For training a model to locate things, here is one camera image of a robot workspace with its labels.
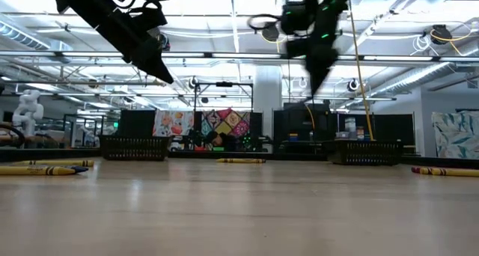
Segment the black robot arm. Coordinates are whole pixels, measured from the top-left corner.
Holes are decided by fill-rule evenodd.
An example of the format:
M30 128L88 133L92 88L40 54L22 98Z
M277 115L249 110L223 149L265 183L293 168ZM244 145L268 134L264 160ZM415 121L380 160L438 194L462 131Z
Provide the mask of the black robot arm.
M59 13L69 7L74 9L123 54L126 63L131 62L149 75L171 84L173 78L161 59L161 42L148 33L152 28L167 24L160 1L164 0L145 0L142 7L124 13L118 10L120 6L113 0L56 0ZM129 9L133 2L121 8ZM147 7L149 4L156 5L156 8Z
M347 9L348 0L303 0L287 2L283 6L281 16L261 14L253 16L248 25L255 31L270 28L276 22L268 22L262 27L251 24L256 17L269 16L281 22L281 30L286 35L294 35L294 40L286 43L287 57L294 58L305 55L306 70L310 74L311 96L321 86L328 76L331 66L338 58L338 52L333 48L336 41L336 26L339 16ZM314 25L313 31L307 30Z

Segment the person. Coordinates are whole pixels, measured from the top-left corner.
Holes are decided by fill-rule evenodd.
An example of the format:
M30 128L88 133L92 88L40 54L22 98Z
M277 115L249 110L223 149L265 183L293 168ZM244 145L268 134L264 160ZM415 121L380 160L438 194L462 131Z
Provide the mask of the person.
M206 137L206 143L212 144L214 147L224 147L225 151L236 151L237 139L232 135L217 133L211 131Z

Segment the colorful painting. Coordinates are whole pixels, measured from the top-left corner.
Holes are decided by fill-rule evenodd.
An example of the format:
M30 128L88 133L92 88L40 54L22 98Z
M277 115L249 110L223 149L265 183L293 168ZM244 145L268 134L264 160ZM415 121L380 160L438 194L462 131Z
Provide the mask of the colorful painting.
M439 158L479 159L479 113L433 113Z
M156 110L153 136L188 135L194 125L193 112Z
M235 112L233 109L203 112L201 133L207 135L214 130L239 137L249 132L249 117L249 112Z

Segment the black basket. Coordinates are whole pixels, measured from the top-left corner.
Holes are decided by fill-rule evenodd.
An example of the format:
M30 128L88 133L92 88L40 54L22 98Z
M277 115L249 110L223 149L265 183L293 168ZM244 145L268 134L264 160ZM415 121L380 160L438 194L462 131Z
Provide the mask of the black basket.
M172 138L131 138L113 135L100 136L102 156L109 160L162 161L168 156Z
M403 154L399 141L335 141L329 161L341 165L396 165Z

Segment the crayon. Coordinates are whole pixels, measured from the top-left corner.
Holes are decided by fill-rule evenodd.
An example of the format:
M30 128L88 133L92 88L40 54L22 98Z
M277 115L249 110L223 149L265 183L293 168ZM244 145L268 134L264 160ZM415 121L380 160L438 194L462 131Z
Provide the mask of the crayon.
M416 174L432 174L454 177L479 177L479 170L412 167Z
M69 175L88 171L79 166L0 166L0 175Z
M15 162L14 165L57 165L57 166L80 166L80 167L93 167L95 161L92 160L38 160L38 161L22 161L22 162Z
M217 159L217 162L228 163L265 163L265 159Z

